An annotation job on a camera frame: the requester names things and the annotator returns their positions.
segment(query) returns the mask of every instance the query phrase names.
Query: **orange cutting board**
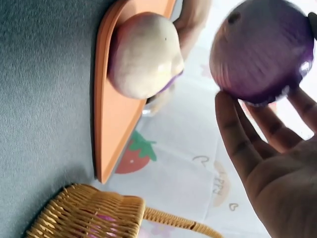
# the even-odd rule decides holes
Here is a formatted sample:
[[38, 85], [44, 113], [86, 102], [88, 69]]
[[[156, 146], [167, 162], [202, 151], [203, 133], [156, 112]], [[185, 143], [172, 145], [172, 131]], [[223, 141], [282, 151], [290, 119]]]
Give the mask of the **orange cutting board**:
[[150, 11], [170, 18], [176, 0], [118, 0], [106, 12], [96, 44], [94, 117], [96, 173], [105, 183], [142, 114], [146, 100], [120, 95], [107, 79], [110, 40], [129, 17]]

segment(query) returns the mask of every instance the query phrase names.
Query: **basket handle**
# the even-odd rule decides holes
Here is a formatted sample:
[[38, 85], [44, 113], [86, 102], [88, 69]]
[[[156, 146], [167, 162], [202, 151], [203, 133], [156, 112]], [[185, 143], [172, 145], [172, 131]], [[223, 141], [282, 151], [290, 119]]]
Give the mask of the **basket handle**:
[[149, 207], [145, 208], [143, 219], [150, 222], [157, 222], [164, 225], [191, 230], [207, 235], [211, 238], [224, 238], [220, 233], [216, 232], [215, 230], [204, 224], [161, 212]]

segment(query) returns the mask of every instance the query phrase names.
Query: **tablecloth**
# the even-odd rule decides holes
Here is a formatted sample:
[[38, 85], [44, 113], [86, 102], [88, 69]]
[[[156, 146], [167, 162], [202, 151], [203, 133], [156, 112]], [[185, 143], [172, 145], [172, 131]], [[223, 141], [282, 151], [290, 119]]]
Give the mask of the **tablecloth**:
[[[214, 113], [219, 88], [209, 71], [209, 51], [219, 24], [237, 3], [214, 1], [171, 101], [154, 117], [141, 119], [108, 187], [140, 196], [150, 207], [207, 224], [226, 238], [269, 238], [225, 151]], [[305, 13], [316, 9], [314, 0], [294, 3]], [[315, 100], [316, 75], [315, 63], [301, 84]], [[272, 107], [300, 136], [313, 135], [286, 99]], [[204, 236], [147, 221], [139, 234], [139, 238], [180, 237]]]

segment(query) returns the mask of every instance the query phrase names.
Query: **finger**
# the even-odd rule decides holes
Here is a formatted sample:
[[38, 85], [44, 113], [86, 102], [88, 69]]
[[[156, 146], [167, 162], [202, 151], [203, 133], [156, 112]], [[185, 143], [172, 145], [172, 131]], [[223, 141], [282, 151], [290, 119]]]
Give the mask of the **finger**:
[[317, 103], [300, 88], [288, 100], [306, 125], [317, 133]]
[[242, 182], [245, 182], [250, 172], [262, 161], [262, 158], [240, 124], [233, 99], [226, 93], [219, 92], [215, 98], [215, 110], [227, 153]]
[[308, 19], [312, 27], [314, 38], [317, 39], [317, 15], [313, 12], [308, 14]]
[[298, 134], [287, 128], [269, 106], [255, 108], [247, 105], [247, 109], [269, 144], [277, 151], [286, 152], [303, 140]]
[[261, 139], [238, 102], [235, 102], [235, 108], [245, 134], [261, 157], [263, 159], [267, 159], [272, 156], [276, 156], [278, 154], [277, 150]]

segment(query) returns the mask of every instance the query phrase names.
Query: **hand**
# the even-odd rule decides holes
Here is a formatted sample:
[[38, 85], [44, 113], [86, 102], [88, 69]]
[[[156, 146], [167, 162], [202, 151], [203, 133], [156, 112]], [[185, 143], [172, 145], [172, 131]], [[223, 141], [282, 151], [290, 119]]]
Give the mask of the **hand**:
[[[317, 132], [317, 104], [299, 89], [288, 100]], [[272, 238], [317, 237], [317, 136], [304, 141], [269, 107], [247, 106], [268, 143], [224, 92], [215, 99], [227, 153], [248, 198]]]
[[184, 60], [198, 40], [208, 18], [211, 0], [183, 0], [179, 18], [174, 21]]

